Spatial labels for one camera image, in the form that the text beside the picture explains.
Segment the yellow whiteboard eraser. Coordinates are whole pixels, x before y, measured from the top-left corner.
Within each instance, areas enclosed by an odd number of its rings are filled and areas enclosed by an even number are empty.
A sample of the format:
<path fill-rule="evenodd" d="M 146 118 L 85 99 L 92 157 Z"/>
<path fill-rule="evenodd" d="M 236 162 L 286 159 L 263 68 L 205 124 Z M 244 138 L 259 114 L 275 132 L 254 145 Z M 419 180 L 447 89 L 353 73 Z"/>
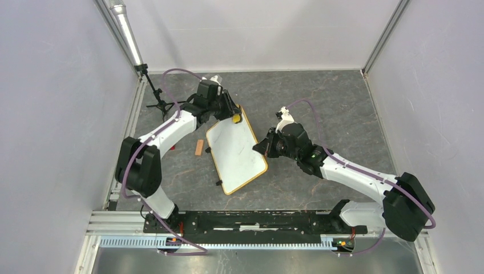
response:
<path fill-rule="evenodd" d="M 232 122 L 234 124 L 238 124 L 242 121 L 242 116 L 241 114 L 235 114 L 233 117 L 232 117 Z"/>

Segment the yellow framed whiteboard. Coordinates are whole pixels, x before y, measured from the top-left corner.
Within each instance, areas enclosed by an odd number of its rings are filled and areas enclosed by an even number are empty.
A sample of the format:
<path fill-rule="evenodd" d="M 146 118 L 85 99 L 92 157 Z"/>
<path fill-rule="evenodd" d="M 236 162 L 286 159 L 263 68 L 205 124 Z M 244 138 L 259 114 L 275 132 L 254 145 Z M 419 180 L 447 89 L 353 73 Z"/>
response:
<path fill-rule="evenodd" d="M 221 187 L 231 195 L 268 170 L 262 154 L 253 150 L 258 144 L 244 109 L 241 122 L 233 119 L 218 121 L 205 134 Z"/>

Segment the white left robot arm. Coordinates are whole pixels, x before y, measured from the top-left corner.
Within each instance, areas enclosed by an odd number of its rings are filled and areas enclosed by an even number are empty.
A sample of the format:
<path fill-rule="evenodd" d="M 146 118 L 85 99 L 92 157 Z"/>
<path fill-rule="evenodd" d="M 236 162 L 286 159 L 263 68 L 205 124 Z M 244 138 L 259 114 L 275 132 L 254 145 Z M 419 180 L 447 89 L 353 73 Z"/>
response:
<path fill-rule="evenodd" d="M 176 107 L 174 115 L 159 127 L 139 138 L 129 136 L 122 141 L 115 169 L 122 196 L 140 199 L 158 219 L 158 226 L 168 233 L 178 228 L 179 217 L 178 207 L 161 186 L 163 156 L 211 117 L 234 123 L 243 120 L 241 107 L 215 80 L 201 80 L 197 92 Z"/>

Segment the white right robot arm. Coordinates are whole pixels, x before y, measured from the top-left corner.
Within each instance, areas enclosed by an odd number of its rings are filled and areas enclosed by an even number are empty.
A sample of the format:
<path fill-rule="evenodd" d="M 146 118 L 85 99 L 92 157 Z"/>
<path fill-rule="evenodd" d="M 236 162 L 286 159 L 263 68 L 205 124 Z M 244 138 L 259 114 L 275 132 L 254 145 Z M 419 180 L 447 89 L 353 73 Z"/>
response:
<path fill-rule="evenodd" d="M 371 203 L 346 202 L 329 218 L 332 230 L 344 233 L 359 225 L 389 229 L 399 238 L 415 241 L 423 229 L 433 229 L 435 206 L 416 176 L 383 174 L 352 163 L 314 144 L 299 123 L 281 130 L 271 127 L 252 149 L 268 158 L 294 160 L 306 174 L 337 182 L 372 199 Z"/>

